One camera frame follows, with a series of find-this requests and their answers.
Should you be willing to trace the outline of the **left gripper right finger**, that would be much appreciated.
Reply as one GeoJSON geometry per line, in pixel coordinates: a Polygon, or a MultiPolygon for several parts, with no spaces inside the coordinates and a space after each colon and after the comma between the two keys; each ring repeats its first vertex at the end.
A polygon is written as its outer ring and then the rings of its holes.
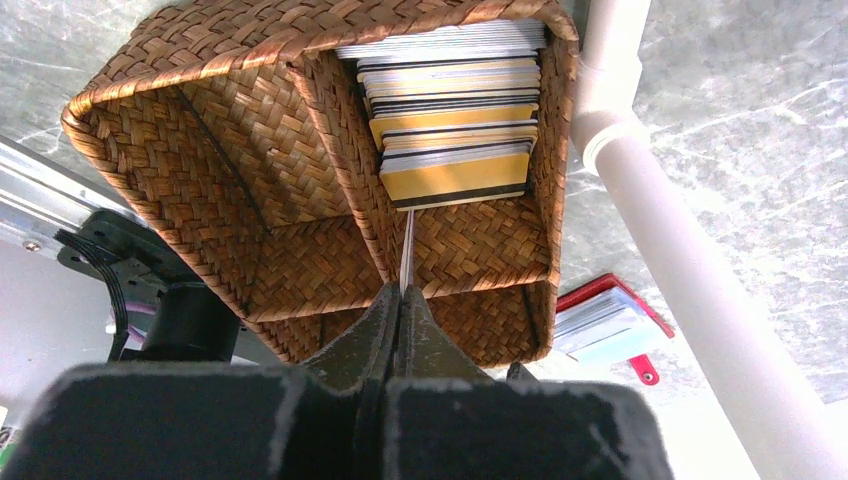
{"type": "Polygon", "coordinates": [[[434,326],[408,288],[397,373],[387,385],[390,479],[670,479],[657,421],[634,390],[610,383],[421,375],[434,326]]]}

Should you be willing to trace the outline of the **woven wicker basket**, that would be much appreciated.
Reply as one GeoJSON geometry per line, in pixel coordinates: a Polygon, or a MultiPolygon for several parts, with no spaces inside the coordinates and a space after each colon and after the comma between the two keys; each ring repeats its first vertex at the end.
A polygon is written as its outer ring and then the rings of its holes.
{"type": "Polygon", "coordinates": [[[478,365],[553,344],[579,36],[556,1],[193,1],[143,20],[61,115],[71,144],[283,361],[346,330],[400,269],[339,46],[542,21],[539,144],[518,198],[415,217],[415,284],[478,365]]]}

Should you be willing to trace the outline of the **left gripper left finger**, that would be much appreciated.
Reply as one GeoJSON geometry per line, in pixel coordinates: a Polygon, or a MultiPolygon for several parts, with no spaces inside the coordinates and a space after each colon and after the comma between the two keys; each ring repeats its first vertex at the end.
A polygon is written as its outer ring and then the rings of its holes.
{"type": "Polygon", "coordinates": [[[397,284],[357,322],[376,334],[350,387],[303,366],[74,367],[36,404],[5,479],[380,479],[397,284]]]}

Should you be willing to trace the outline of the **white striped credit card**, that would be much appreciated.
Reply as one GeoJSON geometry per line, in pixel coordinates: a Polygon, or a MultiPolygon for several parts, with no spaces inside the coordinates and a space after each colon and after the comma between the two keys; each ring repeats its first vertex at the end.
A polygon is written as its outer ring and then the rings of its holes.
{"type": "Polygon", "coordinates": [[[414,282],[415,214],[415,210],[407,211],[406,225],[404,228],[404,240],[399,270],[399,286],[402,298],[406,296],[408,288],[414,282]]]}

